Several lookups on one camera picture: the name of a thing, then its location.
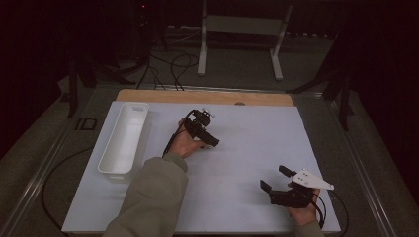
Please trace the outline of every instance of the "white plastic tray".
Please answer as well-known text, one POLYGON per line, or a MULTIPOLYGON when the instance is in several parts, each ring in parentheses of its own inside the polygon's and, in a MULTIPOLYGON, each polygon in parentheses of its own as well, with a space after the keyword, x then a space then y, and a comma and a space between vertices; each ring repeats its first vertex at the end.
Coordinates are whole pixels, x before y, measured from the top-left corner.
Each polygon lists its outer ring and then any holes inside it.
POLYGON ((147 104, 135 102, 124 103, 120 109, 98 165, 112 183, 129 183, 141 166, 149 130, 148 109, 147 104))

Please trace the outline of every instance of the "white board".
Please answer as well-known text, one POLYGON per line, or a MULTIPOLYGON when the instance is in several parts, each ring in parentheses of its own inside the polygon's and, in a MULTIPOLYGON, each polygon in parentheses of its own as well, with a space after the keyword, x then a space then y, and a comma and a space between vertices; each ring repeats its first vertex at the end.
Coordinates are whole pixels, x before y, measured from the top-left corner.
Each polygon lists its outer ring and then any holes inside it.
MULTIPOLYGON (((110 183, 97 171, 97 164, 122 103, 111 105, 63 231, 101 232, 119 213, 127 185, 110 183)), ((178 120, 190 110, 206 108, 216 115, 207 132, 220 140, 218 146, 199 150, 186 159, 190 181, 177 233, 293 231, 287 211, 270 205, 259 181, 266 181, 276 190, 288 190, 291 179, 278 171, 279 165, 295 171, 305 168, 321 177, 296 107, 148 105, 152 125, 144 159, 161 156, 178 120)), ((320 196, 327 208, 323 231, 340 231, 330 197, 325 191, 320 196)))

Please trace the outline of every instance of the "gray sleeve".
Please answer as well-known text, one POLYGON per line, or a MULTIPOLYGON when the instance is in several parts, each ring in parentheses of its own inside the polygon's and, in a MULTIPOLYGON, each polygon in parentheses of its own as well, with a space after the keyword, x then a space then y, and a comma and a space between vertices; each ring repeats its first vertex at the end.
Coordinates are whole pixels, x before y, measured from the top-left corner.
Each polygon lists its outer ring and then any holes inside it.
POLYGON ((295 237, 324 237, 317 221, 295 228, 295 237))
POLYGON ((181 157, 170 153, 147 160, 104 236, 172 236, 188 185, 187 169, 181 157))

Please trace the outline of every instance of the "wooden board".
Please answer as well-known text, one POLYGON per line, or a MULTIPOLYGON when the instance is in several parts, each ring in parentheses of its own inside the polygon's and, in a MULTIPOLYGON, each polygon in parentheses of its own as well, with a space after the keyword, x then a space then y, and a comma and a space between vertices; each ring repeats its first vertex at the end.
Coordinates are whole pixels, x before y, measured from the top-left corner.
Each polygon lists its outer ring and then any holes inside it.
POLYGON ((121 90, 117 101, 156 102, 156 103, 199 103, 215 105, 247 106, 293 106, 287 94, 247 93, 247 92, 210 92, 210 91, 151 91, 121 90))

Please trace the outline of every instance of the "hand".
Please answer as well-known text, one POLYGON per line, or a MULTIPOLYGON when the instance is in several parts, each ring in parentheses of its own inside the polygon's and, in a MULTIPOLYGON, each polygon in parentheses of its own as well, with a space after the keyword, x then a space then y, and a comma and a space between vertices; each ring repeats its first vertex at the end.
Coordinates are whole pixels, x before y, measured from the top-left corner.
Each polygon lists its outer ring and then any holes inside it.
MULTIPOLYGON (((317 196, 320 194, 319 189, 313 189, 314 196, 313 201, 314 203, 317 202, 317 196)), ((287 211, 289 212, 290 216, 293 218, 296 226, 302 226, 309 224, 311 222, 317 221, 316 217, 316 208, 313 204, 309 204, 306 208, 291 208, 287 207, 287 211)))
POLYGON ((191 135, 182 125, 172 145, 169 148, 170 153, 177 154, 182 158, 187 158, 192 155, 198 148, 205 146, 206 144, 201 140, 192 139, 191 135))

